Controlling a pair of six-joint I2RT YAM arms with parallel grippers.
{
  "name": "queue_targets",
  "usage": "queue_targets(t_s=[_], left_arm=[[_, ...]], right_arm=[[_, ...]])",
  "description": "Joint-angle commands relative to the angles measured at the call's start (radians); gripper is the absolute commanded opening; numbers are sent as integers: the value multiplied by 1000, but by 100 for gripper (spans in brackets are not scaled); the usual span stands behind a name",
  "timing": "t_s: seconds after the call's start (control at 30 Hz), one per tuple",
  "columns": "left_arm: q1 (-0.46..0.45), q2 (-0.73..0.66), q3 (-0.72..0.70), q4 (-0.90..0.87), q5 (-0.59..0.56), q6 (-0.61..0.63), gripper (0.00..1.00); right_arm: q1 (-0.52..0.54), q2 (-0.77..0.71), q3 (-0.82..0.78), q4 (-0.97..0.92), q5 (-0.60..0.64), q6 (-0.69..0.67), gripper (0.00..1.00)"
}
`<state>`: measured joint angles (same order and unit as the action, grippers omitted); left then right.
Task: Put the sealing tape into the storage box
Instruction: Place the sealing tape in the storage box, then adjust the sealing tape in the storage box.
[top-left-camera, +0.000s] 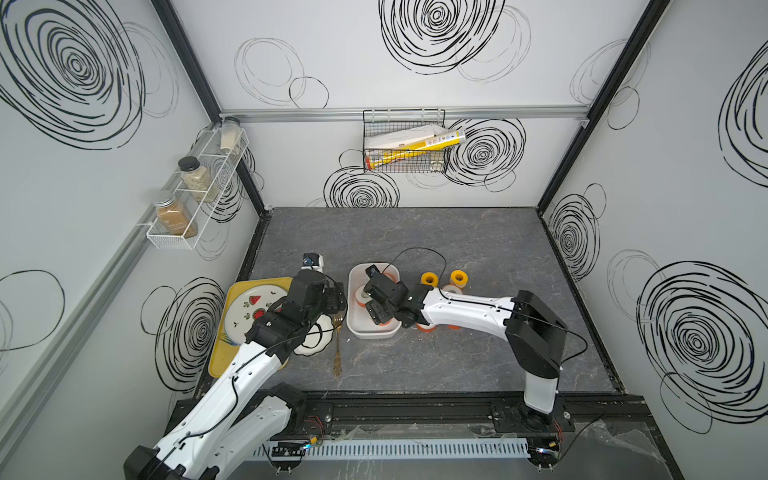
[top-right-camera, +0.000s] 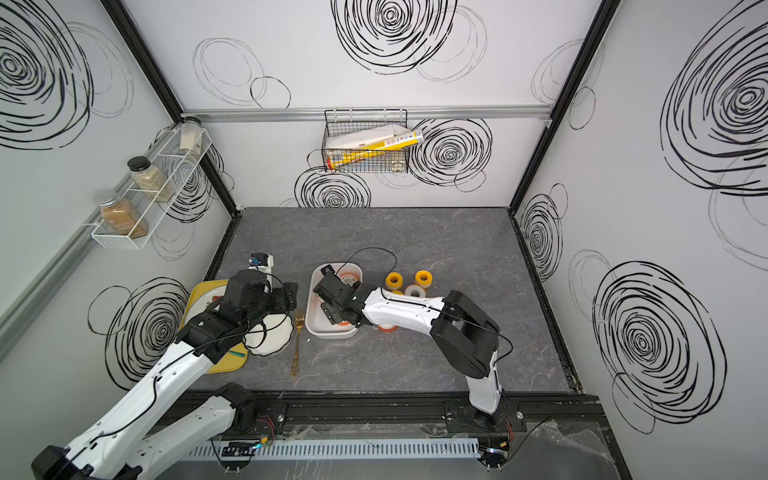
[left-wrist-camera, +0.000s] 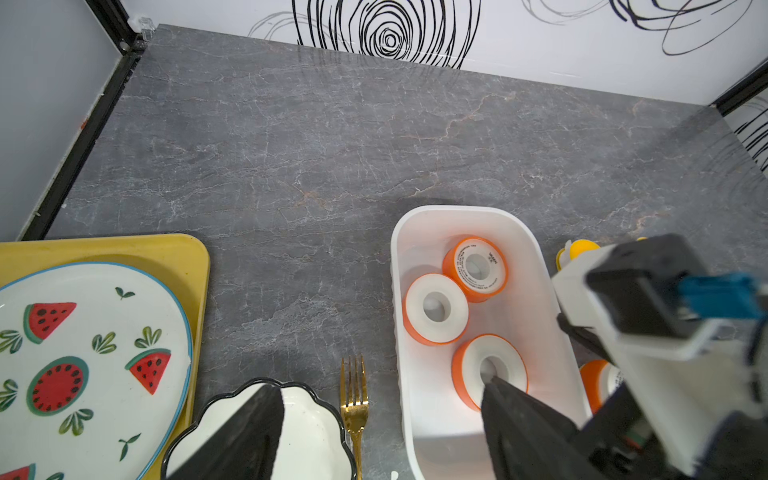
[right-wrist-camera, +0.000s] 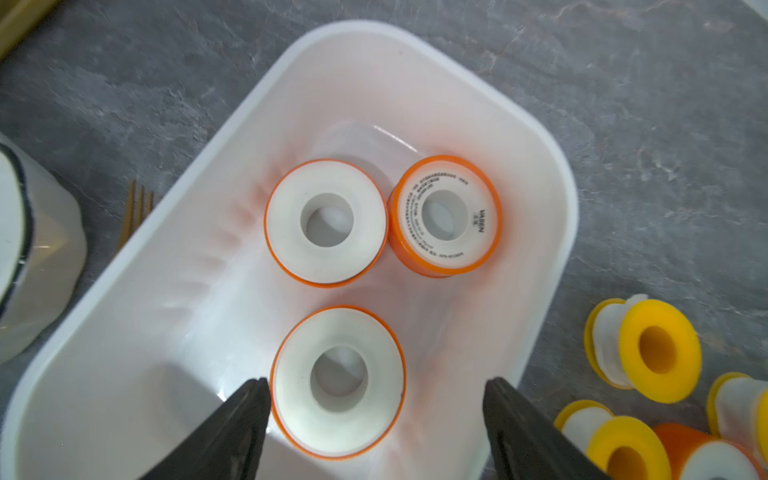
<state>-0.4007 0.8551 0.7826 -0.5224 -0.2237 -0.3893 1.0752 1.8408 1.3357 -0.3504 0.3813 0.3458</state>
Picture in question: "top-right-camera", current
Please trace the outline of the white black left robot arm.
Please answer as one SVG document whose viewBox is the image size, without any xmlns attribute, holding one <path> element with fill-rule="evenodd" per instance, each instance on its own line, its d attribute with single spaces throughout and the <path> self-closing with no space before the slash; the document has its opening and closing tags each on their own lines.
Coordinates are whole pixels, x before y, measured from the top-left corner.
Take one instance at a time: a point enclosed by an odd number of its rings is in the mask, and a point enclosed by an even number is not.
<svg viewBox="0 0 768 480">
<path fill-rule="evenodd" d="M 254 395 L 229 383 L 158 432 L 169 408 L 267 316 L 287 316 L 298 286 L 246 269 L 224 295 L 188 320 L 156 364 L 101 419 L 65 447 L 32 461 L 37 479 L 155 479 L 194 447 L 224 433 L 251 434 L 263 421 Z"/>
</svg>

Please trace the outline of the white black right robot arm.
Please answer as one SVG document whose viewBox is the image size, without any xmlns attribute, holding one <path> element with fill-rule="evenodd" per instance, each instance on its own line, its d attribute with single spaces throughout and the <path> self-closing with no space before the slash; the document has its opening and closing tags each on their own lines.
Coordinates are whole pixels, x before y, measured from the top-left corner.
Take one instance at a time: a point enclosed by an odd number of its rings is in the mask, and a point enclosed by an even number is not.
<svg viewBox="0 0 768 480">
<path fill-rule="evenodd" d="M 514 344 L 467 295 L 457 290 L 438 297 L 400 295 L 371 283 L 347 283 L 330 265 L 320 273 L 311 293 L 330 323 L 398 328 L 430 337 L 465 377 L 470 406 L 488 416 L 497 413 L 503 393 L 498 363 L 514 351 Z"/>
</svg>

